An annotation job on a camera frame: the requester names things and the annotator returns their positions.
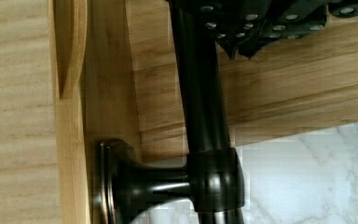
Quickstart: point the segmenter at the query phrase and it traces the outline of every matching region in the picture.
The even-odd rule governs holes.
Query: wooden panel
[[[98,144],[106,139],[120,138],[138,153],[140,148],[130,42],[124,1],[87,1],[87,4],[75,0],[68,2],[51,4],[49,14],[62,219],[65,224],[97,224],[100,220],[99,211],[93,210],[93,168],[98,165],[94,162]],[[66,12],[71,18],[76,18],[71,13],[87,17],[85,20],[79,19],[83,23],[77,24],[78,30],[87,32],[86,35],[78,33],[78,36],[87,38],[77,37],[77,40],[86,41],[87,44],[74,41],[71,32],[57,34],[65,30],[57,24],[61,25],[61,20],[65,22],[67,18],[54,17],[54,10]],[[73,48],[86,46],[86,49],[63,48],[65,44],[56,41],[69,41],[76,43]],[[79,64],[82,60],[75,63],[63,60],[71,54],[66,50],[85,52],[84,65]],[[60,67],[76,64],[80,68]],[[82,71],[80,77],[77,77],[78,71]],[[75,83],[62,86],[60,79],[68,77]],[[64,87],[62,97],[60,87]]]
[[[168,4],[129,0],[129,32],[144,161],[187,153]],[[233,145],[358,120],[358,18],[328,18],[303,39],[249,61],[219,49]]]
[[[0,224],[62,223],[48,2],[0,0]]]

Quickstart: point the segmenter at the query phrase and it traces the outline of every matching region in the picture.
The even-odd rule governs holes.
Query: marble wall
[[[358,123],[237,147],[246,181],[246,224],[358,224]],[[183,160],[159,162],[180,165]],[[196,224],[188,200],[137,224]]]

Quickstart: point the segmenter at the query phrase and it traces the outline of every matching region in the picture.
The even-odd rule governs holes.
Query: metal rod
[[[192,15],[170,6],[190,154],[229,148],[214,41]]]

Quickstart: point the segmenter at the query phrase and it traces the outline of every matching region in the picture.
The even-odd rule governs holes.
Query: dark bronze bracket
[[[244,183],[230,146],[214,41],[194,17],[172,7],[172,28],[186,119],[184,167],[142,165],[121,140],[101,144],[101,208],[105,224],[128,224],[147,209],[188,198],[203,224],[242,224]]]

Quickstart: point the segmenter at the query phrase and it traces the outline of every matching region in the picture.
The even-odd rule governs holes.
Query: light wood surface
[[[127,4],[144,161],[187,153],[168,4]],[[283,40],[249,61],[219,50],[233,145],[358,121],[358,17],[328,18],[315,35]]]
[[[0,0],[0,224],[62,223],[47,9]]]
[[[80,2],[50,2],[49,14],[62,220],[97,224],[99,211],[93,207],[93,188],[98,187],[98,183],[93,185],[94,167],[98,165],[95,150],[103,140],[120,138],[133,146],[141,159],[140,137],[124,1]],[[78,16],[87,15],[88,19],[78,19],[82,22],[77,28],[72,23],[68,30],[85,31],[87,38],[66,33],[58,24],[74,16],[58,17],[58,11],[65,15],[85,11]],[[84,60],[68,63],[67,55],[83,50],[63,48],[65,41],[76,43],[72,48],[86,46]],[[70,68],[76,64],[77,69]],[[62,78],[75,82],[62,85]]]

